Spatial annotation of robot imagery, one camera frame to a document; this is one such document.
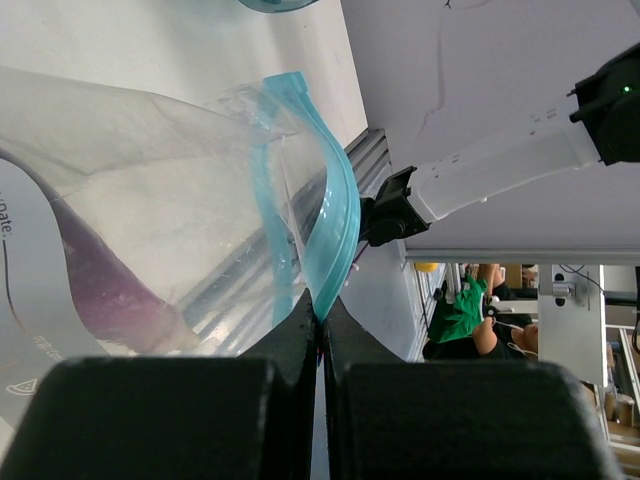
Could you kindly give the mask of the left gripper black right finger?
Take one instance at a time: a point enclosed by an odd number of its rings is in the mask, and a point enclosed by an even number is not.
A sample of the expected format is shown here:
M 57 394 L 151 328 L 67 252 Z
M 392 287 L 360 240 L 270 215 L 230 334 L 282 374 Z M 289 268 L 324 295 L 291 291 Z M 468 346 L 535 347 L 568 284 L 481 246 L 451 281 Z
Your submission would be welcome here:
M 411 363 L 341 302 L 322 325 L 334 479 L 619 479 L 566 369 L 531 361 Z

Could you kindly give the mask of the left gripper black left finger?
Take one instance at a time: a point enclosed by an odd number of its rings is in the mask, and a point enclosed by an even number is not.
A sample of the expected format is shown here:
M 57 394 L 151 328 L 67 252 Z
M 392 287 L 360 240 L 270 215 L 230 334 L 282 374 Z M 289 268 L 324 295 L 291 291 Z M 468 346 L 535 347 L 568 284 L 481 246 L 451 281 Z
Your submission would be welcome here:
M 5 479 L 306 479 L 316 321 L 304 293 L 238 357 L 89 357 L 54 367 Z

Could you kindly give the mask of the purple toy eggplant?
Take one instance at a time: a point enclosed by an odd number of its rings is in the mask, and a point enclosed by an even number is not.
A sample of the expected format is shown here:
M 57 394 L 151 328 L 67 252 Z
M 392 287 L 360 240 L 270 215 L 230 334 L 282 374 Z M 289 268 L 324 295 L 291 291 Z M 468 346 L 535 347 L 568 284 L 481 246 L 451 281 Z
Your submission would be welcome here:
M 23 171 L 49 202 L 61 235 L 71 297 L 92 335 L 139 354 L 198 346 L 199 336 L 182 314 L 149 290 L 53 187 L 14 155 L 2 151 L 1 159 Z

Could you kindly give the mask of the clear zip bag blue zipper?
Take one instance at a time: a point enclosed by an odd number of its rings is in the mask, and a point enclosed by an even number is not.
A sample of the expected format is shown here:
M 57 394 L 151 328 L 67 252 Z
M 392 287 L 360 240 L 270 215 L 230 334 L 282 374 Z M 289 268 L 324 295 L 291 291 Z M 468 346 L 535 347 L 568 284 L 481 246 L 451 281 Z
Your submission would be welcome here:
M 240 163 L 276 128 L 309 125 L 339 146 L 301 72 L 228 90 L 210 107 L 3 68 L 1 152 L 32 168 L 146 287 L 178 310 L 180 215 L 203 173 Z M 49 202 L 1 159 L 1 434 L 42 378 L 82 356 L 139 354 L 99 340 L 79 318 Z

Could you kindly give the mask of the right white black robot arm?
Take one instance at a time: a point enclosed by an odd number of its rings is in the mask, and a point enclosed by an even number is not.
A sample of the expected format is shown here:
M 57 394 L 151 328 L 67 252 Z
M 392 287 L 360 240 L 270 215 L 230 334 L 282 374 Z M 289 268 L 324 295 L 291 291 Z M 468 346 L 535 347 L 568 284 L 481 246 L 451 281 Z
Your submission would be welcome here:
M 361 200 L 359 238 L 406 239 L 499 193 L 566 170 L 639 160 L 639 48 L 578 82 L 554 107 L 431 164 L 387 177 Z

